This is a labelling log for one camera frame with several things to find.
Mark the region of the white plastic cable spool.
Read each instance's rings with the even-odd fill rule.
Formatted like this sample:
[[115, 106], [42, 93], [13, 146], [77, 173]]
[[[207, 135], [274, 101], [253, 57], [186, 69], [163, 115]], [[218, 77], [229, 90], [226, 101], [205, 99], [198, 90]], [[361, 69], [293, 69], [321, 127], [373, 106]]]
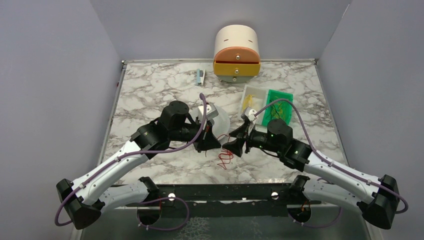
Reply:
[[[228, 113], [223, 110], [220, 106], [215, 106], [219, 112], [219, 115], [215, 117], [211, 121], [206, 121], [211, 124], [211, 132], [214, 134], [216, 138], [218, 138], [221, 135], [226, 135], [229, 132], [230, 129], [230, 117]], [[199, 121], [197, 118], [198, 111], [197, 107], [190, 111], [190, 115], [194, 120]]]

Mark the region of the white plastic bin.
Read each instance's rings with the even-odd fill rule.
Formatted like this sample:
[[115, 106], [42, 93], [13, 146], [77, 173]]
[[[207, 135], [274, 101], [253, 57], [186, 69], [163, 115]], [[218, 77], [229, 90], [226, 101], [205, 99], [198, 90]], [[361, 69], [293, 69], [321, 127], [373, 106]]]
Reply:
[[257, 111], [262, 109], [267, 104], [268, 92], [269, 90], [267, 88], [246, 84], [240, 100], [238, 115], [246, 107], [251, 107]]

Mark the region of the green plastic bin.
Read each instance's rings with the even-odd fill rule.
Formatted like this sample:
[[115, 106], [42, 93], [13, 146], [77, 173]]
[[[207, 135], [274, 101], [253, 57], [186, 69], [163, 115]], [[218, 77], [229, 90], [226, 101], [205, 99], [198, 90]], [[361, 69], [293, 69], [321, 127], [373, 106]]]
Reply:
[[[266, 104], [269, 104], [278, 99], [286, 99], [292, 102], [293, 95], [291, 93], [286, 93], [286, 92], [270, 89], [268, 91]], [[292, 106], [286, 101], [279, 101], [267, 107], [266, 110], [263, 111], [263, 118], [262, 118], [261, 125], [266, 127], [268, 123], [274, 119], [282, 119], [285, 121], [287, 125], [289, 125], [291, 118], [292, 118]]]

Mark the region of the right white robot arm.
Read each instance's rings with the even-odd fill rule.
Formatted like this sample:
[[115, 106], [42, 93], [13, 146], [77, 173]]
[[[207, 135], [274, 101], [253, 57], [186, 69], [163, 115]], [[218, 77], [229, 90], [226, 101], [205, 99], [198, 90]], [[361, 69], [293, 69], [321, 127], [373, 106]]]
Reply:
[[235, 139], [222, 147], [238, 157], [251, 148], [274, 152], [285, 166], [329, 182], [305, 180], [300, 190], [306, 199], [351, 209], [375, 227], [391, 229], [400, 202], [398, 184], [392, 176], [366, 174], [314, 151], [295, 139], [293, 129], [282, 119], [271, 120], [266, 132], [245, 121], [230, 136]]

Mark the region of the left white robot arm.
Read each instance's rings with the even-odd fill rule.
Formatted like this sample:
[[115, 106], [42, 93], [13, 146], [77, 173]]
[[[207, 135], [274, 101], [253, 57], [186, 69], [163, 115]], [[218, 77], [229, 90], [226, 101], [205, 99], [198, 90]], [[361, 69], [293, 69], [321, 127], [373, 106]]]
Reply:
[[130, 139], [110, 158], [74, 180], [62, 179], [56, 185], [65, 210], [78, 230], [97, 221], [107, 210], [136, 201], [143, 201], [156, 193], [156, 187], [147, 178], [114, 187], [125, 174], [158, 154], [171, 153], [170, 143], [182, 142], [197, 152], [218, 149], [220, 134], [229, 130], [226, 111], [204, 102], [195, 110], [179, 100], [170, 102], [161, 115], [137, 129]]

